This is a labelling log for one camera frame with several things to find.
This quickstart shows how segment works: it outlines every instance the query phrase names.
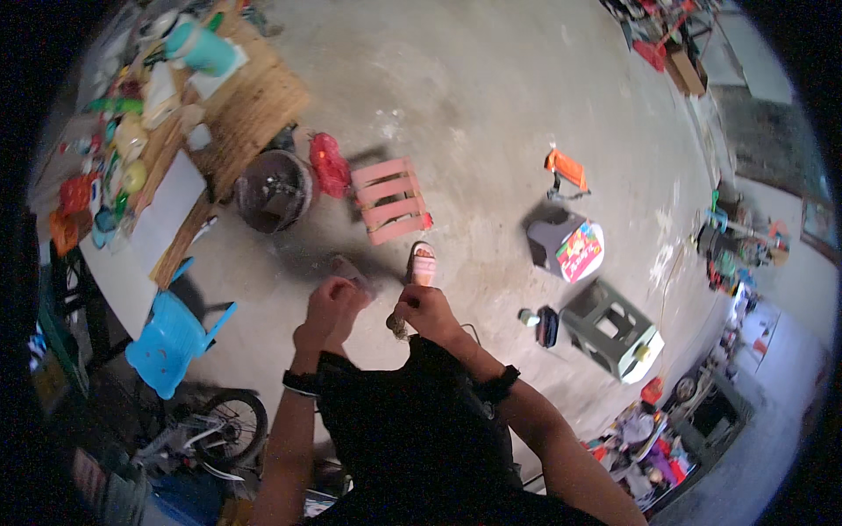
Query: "black wristband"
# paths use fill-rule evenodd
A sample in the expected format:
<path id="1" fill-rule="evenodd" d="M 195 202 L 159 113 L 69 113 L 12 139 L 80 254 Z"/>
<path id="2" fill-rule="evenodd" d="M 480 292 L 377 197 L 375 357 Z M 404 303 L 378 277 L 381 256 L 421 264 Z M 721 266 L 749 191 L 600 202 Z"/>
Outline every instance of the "black wristband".
<path id="1" fill-rule="evenodd" d="M 309 398 L 319 397 L 318 375 L 296 375 L 289 370 L 284 372 L 284 379 L 282 380 L 284 387 L 290 391 L 294 391 L 302 396 Z"/>
<path id="2" fill-rule="evenodd" d="M 520 376 L 520 371 L 513 365 L 506 365 L 506 370 L 499 378 L 491 379 L 477 387 L 477 396 L 480 400 L 497 405 L 509 396 L 509 391 Z"/>

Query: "cable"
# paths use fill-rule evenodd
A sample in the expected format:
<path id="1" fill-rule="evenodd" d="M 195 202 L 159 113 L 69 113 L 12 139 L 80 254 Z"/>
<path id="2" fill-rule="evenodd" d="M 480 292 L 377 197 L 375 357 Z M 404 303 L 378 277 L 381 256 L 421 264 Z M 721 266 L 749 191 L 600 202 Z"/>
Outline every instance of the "cable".
<path id="1" fill-rule="evenodd" d="M 659 330 L 661 331 L 663 330 L 663 310 L 667 306 L 667 291 L 669 290 L 669 284 L 673 279 L 673 273 L 675 272 L 675 269 L 679 266 L 679 261 L 681 261 L 681 258 L 684 256 L 686 248 L 687 243 L 681 243 L 681 251 L 679 252 L 679 255 L 675 257 L 675 263 L 673 263 L 673 267 L 669 271 L 669 276 L 667 276 L 667 282 L 663 284 L 663 295 L 661 296 L 661 316 L 658 319 L 658 327 L 660 327 Z M 658 376 L 660 376 L 661 378 L 664 378 L 663 367 L 667 364 L 666 349 L 666 345 L 664 345 L 663 349 L 661 349 L 661 368 L 658 371 Z"/>
<path id="2" fill-rule="evenodd" d="M 479 335 L 477 334 L 477 328 L 473 326 L 472 323 L 462 323 L 459 327 L 470 327 L 472 331 L 474 331 L 474 339 L 477 340 L 477 345 L 482 347 L 482 344 L 479 343 Z"/>

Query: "yellow cable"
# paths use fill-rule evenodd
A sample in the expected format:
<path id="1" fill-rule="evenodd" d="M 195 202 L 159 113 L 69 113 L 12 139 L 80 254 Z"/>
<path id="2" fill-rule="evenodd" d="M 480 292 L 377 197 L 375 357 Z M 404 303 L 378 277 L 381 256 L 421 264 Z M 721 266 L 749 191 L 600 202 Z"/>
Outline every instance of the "yellow cable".
<path id="1" fill-rule="evenodd" d="M 679 261 L 684 256 L 686 245 L 687 245 L 686 242 L 681 243 L 681 251 L 679 252 L 679 255 L 675 257 L 675 263 L 673 263 L 673 267 L 669 271 L 669 276 L 667 277 L 667 282 L 663 285 L 663 296 L 661 297 L 661 316 L 658 319 L 658 330 L 662 331 L 662 334 L 663 334 L 663 310 L 667 306 L 667 290 L 669 290 L 669 283 L 673 279 L 673 273 L 675 272 L 675 269 L 678 267 Z M 662 380 L 665 379 L 663 367 L 667 364 L 666 350 L 667 350 L 667 346 L 664 345 L 663 349 L 661 349 L 661 369 L 658 371 L 658 376 L 661 377 Z"/>

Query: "black shirt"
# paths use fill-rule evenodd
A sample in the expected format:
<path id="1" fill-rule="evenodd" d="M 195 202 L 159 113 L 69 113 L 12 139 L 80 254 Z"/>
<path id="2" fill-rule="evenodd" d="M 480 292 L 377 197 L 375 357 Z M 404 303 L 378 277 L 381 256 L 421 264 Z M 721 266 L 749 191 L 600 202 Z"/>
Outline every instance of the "black shirt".
<path id="1" fill-rule="evenodd" d="M 354 490 L 307 524 L 602 524 L 524 491 L 509 429 L 466 370 L 429 340 L 409 348 L 395 371 L 322 353 L 318 408 Z"/>

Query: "foot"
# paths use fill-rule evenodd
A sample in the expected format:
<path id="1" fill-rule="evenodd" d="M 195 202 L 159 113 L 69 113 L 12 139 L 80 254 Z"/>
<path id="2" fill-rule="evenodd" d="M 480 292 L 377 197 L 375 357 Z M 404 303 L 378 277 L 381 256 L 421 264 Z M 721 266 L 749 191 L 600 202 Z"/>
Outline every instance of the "foot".
<path id="1" fill-rule="evenodd" d="M 435 278 L 435 263 L 433 248 L 425 242 L 415 243 L 409 260 L 411 269 L 409 282 L 423 287 L 432 286 L 433 278 Z"/>

